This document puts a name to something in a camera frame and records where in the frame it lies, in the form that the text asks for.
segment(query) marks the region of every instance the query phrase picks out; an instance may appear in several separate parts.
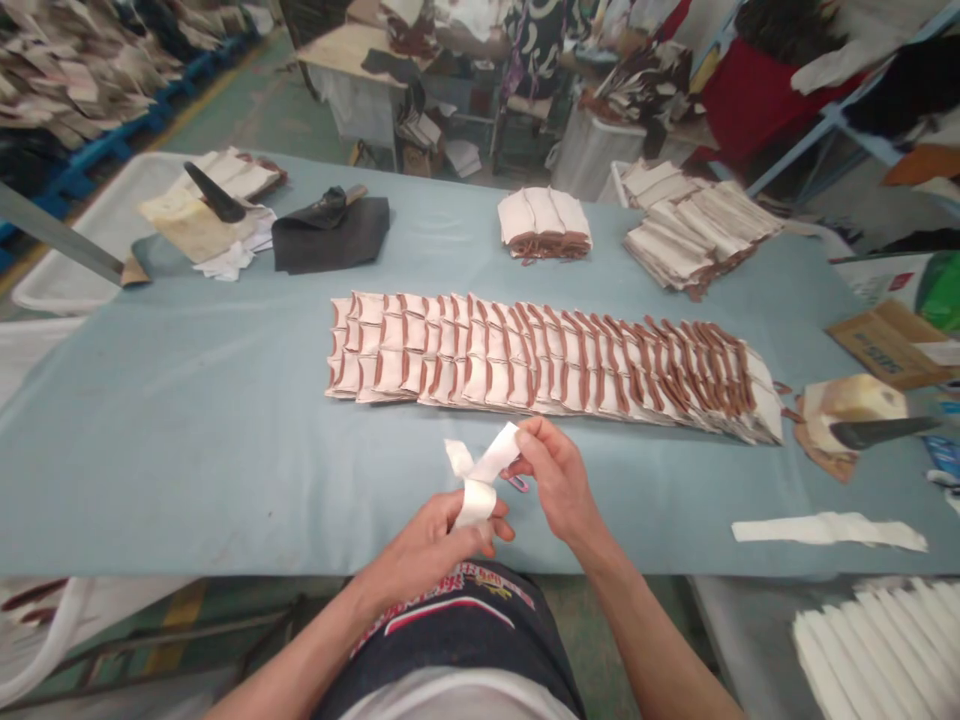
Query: cutting table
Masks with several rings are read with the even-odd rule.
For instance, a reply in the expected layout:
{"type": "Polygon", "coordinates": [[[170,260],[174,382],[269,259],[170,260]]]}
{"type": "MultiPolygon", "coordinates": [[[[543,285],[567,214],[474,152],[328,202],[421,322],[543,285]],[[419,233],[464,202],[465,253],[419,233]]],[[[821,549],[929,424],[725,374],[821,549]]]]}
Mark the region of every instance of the cutting table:
{"type": "MultiPolygon", "coordinates": [[[[330,299],[351,290],[474,292],[640,320],[708,320],[746,339],[794,388],[861,371],[823,327],[861,307],[817,241],[781,236],[715,282],[702,304],[661,290],[621,247],[635,211],[586,205],[595,247],[524,267],[500,243],[502,191],[273,156],[299,209],[331,185],[389,198],[379,260],[290,277],[270,252],[238,283],[141,241],[152,285],[121,292],[30,375],[0,413],[0,574],[346,575],[432,493],[457,487],[443,439],[476,455],[510,417],[324,397],[330,299]]],[[[960,519],[925,483],[922,443],[866,453],[842,486],[790,437],[750,447],[679,428],[562,418],[600,509],[645,573],[798,576],[960,572],[960,519]],[[923,533],[928,554],[856,545],[737,544],[730,524],[859,511],[923,533]]],[[[575,573],[535,484],[498,481],[520,571],[575,573]]]]}

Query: cardboard box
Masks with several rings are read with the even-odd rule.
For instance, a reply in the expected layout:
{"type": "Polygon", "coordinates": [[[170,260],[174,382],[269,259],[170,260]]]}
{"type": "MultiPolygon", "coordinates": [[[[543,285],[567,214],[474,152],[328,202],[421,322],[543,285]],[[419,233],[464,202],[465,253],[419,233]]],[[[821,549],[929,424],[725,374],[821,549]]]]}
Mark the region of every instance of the cardboard box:
{"type": "Polygon", "coordinates": [[[960,367],[941,367],[913,346],[949,338],[897,300],[887,300],[832,325],[827,334],[873,375],[898,390],[938,385],[960,377],[960,367]]]}

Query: white fabric strip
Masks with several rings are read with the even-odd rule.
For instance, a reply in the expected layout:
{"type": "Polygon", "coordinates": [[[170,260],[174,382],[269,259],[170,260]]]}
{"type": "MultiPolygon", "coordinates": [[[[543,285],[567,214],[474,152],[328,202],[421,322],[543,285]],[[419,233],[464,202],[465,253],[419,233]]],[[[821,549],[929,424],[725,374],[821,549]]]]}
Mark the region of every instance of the white fabric strip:
{"type": "Polygon", "coordinates": [[[731,529],[737,542],[790,540],[807,545],[857,542],[927,552],[926,538],[906,523],[872,522],[860,513],[823,512],[806,517],[735,522],[731,529]]]}
{"type": "Polygon", "coordinates": [[[476,464],[462,442],[443,441],[453,474],[463,480],[463,507],[453,523],[454,530],[483,522],[493,513],[497,504],[493,482],[520,454],[517,430],[516,425],[507,423],[476,464]]]}

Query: leather scraps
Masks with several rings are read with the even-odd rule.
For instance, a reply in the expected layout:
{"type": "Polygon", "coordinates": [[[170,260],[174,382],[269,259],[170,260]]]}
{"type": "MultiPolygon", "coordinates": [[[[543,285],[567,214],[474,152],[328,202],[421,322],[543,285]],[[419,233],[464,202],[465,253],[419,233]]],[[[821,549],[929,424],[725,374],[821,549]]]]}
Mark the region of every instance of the leather scraps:
{"type": "Polygon", "coordinates": [[[783,442],[763,359],[714,323],[610,315],[472,293],[335,298],[329,397],[593,415],[783,442]]]}
{"type": "Polygon", "coordinates": [[[579,260],[593,247],[580,201],[553,188],[522,188],[497,205],[500,236],[513,257],[579,260]]]}
{"type": "Polygon", "coordinates": [[[670,162],[650,168],[638,160],[621,182],[630,205],[646,210],[624,238],[627,252],[661,287],[685,290],[695,302],[783,230],[736,183],[688,178],[670,162]]]}

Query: table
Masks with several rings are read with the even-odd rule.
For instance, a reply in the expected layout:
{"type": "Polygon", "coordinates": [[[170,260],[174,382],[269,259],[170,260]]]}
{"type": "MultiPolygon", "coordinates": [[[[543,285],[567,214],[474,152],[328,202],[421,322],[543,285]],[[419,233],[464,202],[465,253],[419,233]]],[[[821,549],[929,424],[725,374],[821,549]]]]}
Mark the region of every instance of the table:
{"type": "Polygon", "coordinates": [[[690,578],[720,671],[747,717],[823,717],[797,658],[793,619],[798,612],[852,600],[859,579],[690,578]]]}
{"type": "MultiPolygon", "coordinates": [[[[668,294],[621,247],[636,211],[586,204],[588,259],[524,267],[500,243],[503,191],[273,156],[283,215],[333,184],[390,199],[378,262],[288,277],[272,253],[215,282],[158,237],[137,249],[152,285],[125,290],[38,366],[0,412],[0,574],[346,575],[431,493],[458,485],[443,439],[475,454],[506,416],[323,396],[331,297],[474,292],[640,319],[702,319],[745,338],[795,388],[859,372],[820,328],[859,311],[815,241],[784,236],[710,288],[668,294]]],[[[906,438],[864,454],[841,486],[786,447],[679,429],[562,418],[597,503],[645,573],[797,576],[957,572],[960,521],[906,438]],[[929,554],[855,545],[737,544],[736,520],[856,510],[924,533],[929,554]]],[[[520,571],[577,573],[536,487],[508,485],[520,571]]]]}

